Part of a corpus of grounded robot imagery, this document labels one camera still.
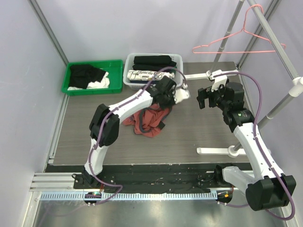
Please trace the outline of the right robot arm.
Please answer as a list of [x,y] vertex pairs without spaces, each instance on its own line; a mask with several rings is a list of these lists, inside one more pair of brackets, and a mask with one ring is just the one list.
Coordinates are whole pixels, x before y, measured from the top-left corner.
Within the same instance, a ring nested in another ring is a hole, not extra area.
[[215,184],[224,187],[230,183],[237,187],[254,211],[287,206],[296,181],[292,175],[285,175],[271,157],[254,124],[254,115],[244,107],[242,84],[228,82],[217,90],[200,88],[197,93],[201,109],[205,107],[205,100],[208,100],[209,107],[222,110],[223,120],[242,145],[254,174],[250,176],[236,166],[217,167]]

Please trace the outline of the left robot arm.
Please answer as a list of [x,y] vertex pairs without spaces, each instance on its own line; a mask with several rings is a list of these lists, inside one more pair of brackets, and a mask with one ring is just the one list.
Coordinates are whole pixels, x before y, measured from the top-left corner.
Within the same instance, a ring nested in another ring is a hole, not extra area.
[[107,106],[97,107],[89,125],[91,148],[82,172],[84,183],[91,189],[100,185],[106,152],[118,138],[120,123],[134,113],[153,104],[166,107],[175,104],[176,82],[163,77],[155,85],[148,83],[127,99]]

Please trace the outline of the red tank top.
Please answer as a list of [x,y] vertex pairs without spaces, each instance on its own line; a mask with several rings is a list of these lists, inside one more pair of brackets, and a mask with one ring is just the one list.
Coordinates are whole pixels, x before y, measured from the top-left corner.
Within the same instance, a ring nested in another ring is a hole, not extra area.
[[171,113],[172,107],[161,108],[158,104],[144,108],[127,117],[122,124],[133,126],[134,133],[153,138],[165,127],[165,119]]

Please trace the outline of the green plastic tray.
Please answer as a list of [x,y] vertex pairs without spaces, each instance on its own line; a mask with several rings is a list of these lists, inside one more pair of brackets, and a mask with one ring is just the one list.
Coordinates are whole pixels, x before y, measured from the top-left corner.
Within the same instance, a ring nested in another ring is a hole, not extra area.
[[[93,67],[100,68],[109,73],[108,78],[110,80],[109,88],[105,89],[80,89],[75,87],[69,87],[71,65],[90,64]],[[62,92],[69,96],[85,96],[96,94],[112,94],[120,93],[122,91],[122,79],[123,79],[123,61],[122,60],[107,60],[107,61],[84,61],[84,62],[71,62],[66,68],[66,73],[62,85]]]

